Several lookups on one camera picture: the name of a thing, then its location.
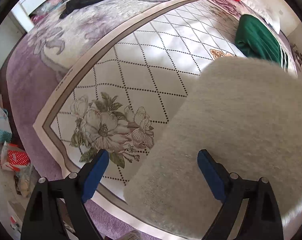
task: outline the folded beige cloth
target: folded beige cloth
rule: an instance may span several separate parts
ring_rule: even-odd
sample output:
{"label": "folded beige cloth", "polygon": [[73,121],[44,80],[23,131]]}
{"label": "folded beige cloth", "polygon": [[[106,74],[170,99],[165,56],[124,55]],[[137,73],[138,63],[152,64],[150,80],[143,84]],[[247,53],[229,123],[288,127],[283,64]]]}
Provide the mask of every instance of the folded beige cloth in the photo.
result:
{"label": "folded beige cloth", "polygon": [[221,207],[198,168],[201,149],[243,179],[267,177],[283,216],[302,198],[302,82],[267,61],[215,60],[126,186],[127,203],[201,239]]}

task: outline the flower center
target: flower center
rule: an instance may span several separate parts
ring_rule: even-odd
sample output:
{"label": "flower center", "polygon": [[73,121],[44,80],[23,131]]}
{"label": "flower center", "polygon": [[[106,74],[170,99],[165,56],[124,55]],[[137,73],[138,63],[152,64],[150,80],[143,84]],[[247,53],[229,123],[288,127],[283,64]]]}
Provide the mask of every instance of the flower center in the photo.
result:
{"label": "flower center", "polygon": [[108,127],[107,125],[104,123],[104,124],[100,124],[100,128],[99,128],[99,131],[98,131],[98,134],[101,135],[102,137],[107,137],[108,136]]}

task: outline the red and white package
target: red and white package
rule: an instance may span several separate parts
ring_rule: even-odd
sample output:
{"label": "red and white package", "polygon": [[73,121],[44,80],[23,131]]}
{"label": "red and white package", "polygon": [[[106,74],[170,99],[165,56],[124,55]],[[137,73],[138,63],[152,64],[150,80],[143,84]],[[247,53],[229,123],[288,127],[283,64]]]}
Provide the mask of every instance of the red and white package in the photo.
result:
{"label": "red and white package", "polygon": [[20,171],[30,163],[27,153],[19,149],[16,145],[4,142],[0,164],[3,170]]}

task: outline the silver screw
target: silver screw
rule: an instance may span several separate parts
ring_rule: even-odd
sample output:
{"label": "silver screw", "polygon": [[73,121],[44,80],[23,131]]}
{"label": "silver screw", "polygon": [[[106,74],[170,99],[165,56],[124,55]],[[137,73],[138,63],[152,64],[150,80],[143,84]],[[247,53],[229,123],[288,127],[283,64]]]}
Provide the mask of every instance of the silver screw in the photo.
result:
{"label": "silver screw", "polygon": [[39,183],[44,183],[45,181],[46,181],[46,178],[45,178],[45,177],[41,177],[41,178],[38,180]]}
{"label": "silver screw", "polygon": [[71,172],[71,173],[69,174],[69,178],[70,178],[70,179],[75,179],[77,176],[78,176],[78,174],[77,174],[76,172]]}
{"label": "silver screw", "polygon": [[232,179],[238,179],[238,175],[235,172],[230,173]]}
{"label": "silver screw", "polygon": [[267,179],[266,177],[262,177],[261,181],[262,181],[263,183],[268,183],[268,179]]}

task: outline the green folded garment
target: green folded garment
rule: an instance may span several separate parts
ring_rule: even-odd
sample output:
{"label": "green folded garment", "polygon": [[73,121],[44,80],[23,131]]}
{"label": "green folded garment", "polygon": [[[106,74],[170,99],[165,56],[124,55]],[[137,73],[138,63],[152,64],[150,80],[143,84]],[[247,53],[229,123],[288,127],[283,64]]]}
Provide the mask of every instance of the green folded garment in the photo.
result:
{"label": "green folded garment", "polygon": [[288,56],[276,38],[252,15],[241,16],[235,36],[236,47],[246,56],[277,62],[287,69]]}

